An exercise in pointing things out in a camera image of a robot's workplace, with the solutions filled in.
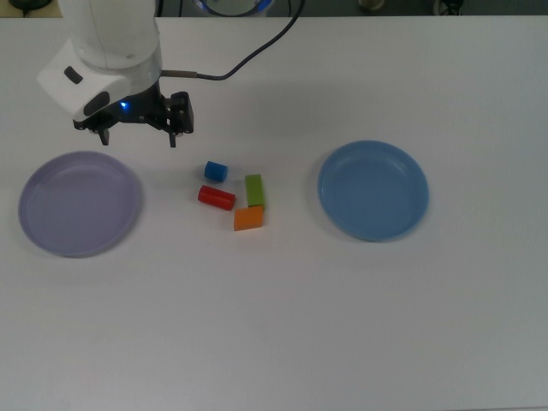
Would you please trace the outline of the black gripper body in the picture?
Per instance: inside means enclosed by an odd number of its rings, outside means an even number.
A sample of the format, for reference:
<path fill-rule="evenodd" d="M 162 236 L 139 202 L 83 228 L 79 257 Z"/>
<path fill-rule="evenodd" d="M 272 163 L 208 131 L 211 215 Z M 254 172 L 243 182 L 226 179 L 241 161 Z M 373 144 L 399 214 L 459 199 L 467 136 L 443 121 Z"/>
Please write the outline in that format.
<path fill-rule="evenodd" d="M 100 92 L 84 106 L 84 118 L 73 120 L 77 129 L 102 131 L 118 123 L 147 124 L 159 130 L 170 130 L 169 112 L 159 82 L 143 92 L 115 99 Z"/>

